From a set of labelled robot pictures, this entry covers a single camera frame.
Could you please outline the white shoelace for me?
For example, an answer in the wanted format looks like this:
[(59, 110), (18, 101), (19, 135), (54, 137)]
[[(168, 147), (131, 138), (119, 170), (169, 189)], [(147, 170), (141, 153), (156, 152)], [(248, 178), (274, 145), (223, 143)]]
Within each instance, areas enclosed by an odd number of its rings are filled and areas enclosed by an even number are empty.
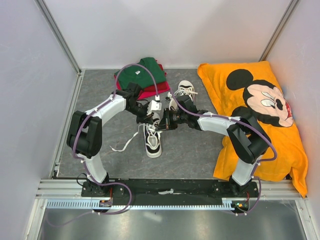
[(114, 151), (114, 152), (119, 152), (119, 153), (124, 152), (124, 151), (127, 149), (128, 145), (131, 143), (131, 141), (138, 135), (138, 133), (140, 132), (140, 129), (142, 129), (142, 132), (143, 132), (143, 126), (146, 125), (146, 124), (147, 124), (147, 123), (141, 123), (141, 124), (139, 124), (138, 127), (137, 127), (137, 131), (136, 131), (136, 132), (132, 135), (132, 137), (124, 144), (124, 146), (123, 146), (122, 148), (116, 149), (116, 148), (114, 148), (114, 147), (112, 147), (112, 146), (110, 145), (111, 150)]

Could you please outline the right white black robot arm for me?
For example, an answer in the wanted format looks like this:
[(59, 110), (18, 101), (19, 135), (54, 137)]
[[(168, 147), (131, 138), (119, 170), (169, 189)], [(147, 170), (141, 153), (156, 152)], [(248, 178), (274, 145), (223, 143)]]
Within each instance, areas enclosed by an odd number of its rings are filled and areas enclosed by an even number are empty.
[(238, 157), (234, 172), (229, 177), (229, 191), (235, 197), (247, 191), (262, 155), (271, 147), (271, 140), (257, 122), (246, 113), (240, 117), (217, 115), (198, 110), (187, 95), (177, 98), (178, 109), (166, 108), (156, 131), (175, 130), (180, 124), (198, 131), (214, 132), (229, 137)]

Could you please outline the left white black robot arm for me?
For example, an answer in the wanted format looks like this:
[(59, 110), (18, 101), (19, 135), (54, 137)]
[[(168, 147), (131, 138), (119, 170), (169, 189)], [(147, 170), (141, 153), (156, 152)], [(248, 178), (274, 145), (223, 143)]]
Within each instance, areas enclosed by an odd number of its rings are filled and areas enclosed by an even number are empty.
[(156, 158), (162, 153), (161, 134), (156, 131), (160, 117), (159, 98), (146, 104), (138, 102), (142, 88), (129, 83), (123, 90), (114, 91), (105, 101), (86, 112), (73, 113), (67, 134), (67, 146), (73, 157), (85, 168), (86, 182), (82, 185), (85, 194), (106, 196), (111, 191), (109, 174), (103, 167), (100, 150), (103, 143), (102, 128), (120, 112), (128, 111), (136, 116), (138, 127), (143, 129), (146, 151), (149, 157)]

